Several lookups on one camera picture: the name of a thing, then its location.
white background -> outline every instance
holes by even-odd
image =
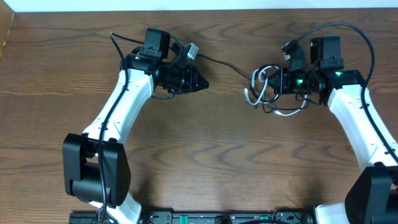
[[[14,12],[398,7],[398,0],[5,0]]]

wooden table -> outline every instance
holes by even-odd
[[[120,58],[111,30],[143,40],[147,27],[158,27],[251,73],[265,63],[287,66],[280,46],[332,21],[353,23],[372,40],[369,89],[396,137],[398,9],[17,14],[0,64],[0,223],[66,223],[70,212],[93,209],[65,193],[61,146],[96,118],[116,84]],[[340,35],[346,68],[367,74],[368,47],[357,33],[331,27],[311,37],[325,35]],[[119,43],[125,54],[135,46]],[[302,45],[308,53],[309,40]],[[136,119],[126,151],[137,201],[263,211],[345,198],[359,171],[327,107],[264,114],[246,103],[246,79],[202,58],[196,64],[208,90],[149,99]],[[300,104],[291,98],[278,105]]]

